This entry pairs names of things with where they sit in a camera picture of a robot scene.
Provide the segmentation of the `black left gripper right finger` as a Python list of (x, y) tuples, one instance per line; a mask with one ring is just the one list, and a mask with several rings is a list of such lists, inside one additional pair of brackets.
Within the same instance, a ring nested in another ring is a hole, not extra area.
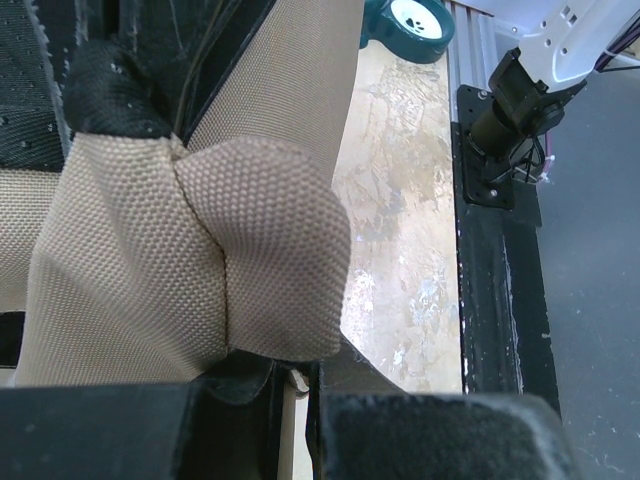
[(530, 395), (410, 394), (347, 339), (311, 362), (306, 442), (316, 479), (572, 479), (556, 412)]

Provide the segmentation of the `beige fabric pet tent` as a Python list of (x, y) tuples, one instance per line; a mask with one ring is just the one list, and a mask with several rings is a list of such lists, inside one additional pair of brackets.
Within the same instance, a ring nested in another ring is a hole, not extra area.
[(183, 138), (119, 46), (56, 116), (29, 1), (1, 5), (1, 342), (18, 387), (191, 381), (236, 352), (336, 354), (350, 263), (331, 182), (353, 56), (260, 29)]

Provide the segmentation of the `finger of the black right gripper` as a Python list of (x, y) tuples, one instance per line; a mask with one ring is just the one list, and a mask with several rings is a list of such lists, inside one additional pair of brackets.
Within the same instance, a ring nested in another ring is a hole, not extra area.
[(58, 118), (75, 50), (114, 40), (151, 77), (179, 136), (195, 132), (273, 2), (265, 0), (43, 0), (29, 4)]

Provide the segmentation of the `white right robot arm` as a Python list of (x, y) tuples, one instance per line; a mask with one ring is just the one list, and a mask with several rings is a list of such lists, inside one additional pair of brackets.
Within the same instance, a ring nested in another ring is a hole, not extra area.
[[(353, 56), (376, 40), (414, 63), (438, 60), (455, 26), (439, 1), (29, 1), (25, 5), (60, 94), (77, 49), (115, 44), (138, 65), (163, 126), (194, 135), (245, 51), (277, 11), (297, 53)], [(502, 110), (532, 126), (579, 88), (639, 8), (635, 1), (558, 2), (524, 36), (492, 80)]]

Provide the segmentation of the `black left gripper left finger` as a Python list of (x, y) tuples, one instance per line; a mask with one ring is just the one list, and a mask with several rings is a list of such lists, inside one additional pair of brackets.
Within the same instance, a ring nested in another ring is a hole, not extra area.
[(295, 401), (262, 357), (186, 383), (4, 389), (4, 479), (289, 479)]

